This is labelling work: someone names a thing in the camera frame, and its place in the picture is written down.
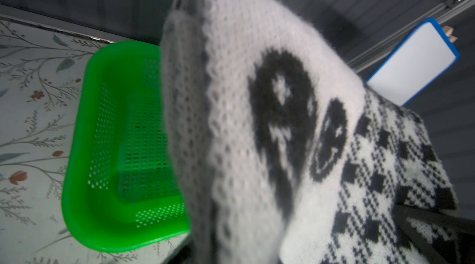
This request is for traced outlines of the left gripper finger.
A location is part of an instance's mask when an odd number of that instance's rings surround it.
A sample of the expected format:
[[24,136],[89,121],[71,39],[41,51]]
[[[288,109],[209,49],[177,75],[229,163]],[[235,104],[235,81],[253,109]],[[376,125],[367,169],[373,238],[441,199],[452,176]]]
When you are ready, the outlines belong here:
[[392,217],[404,247],[415,247],[430,264],[475,262],[475,222],[406,205],[394,205]]

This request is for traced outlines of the smiley face knitted scarf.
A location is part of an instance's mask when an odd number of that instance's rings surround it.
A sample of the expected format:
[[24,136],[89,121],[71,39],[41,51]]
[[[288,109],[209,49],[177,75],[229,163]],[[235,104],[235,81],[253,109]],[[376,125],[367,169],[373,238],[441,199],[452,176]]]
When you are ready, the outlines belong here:
[[397,205],[455,215],[422,119],[276,0],[174,0],[168,147],[190,219],[171,264],[425,264]]

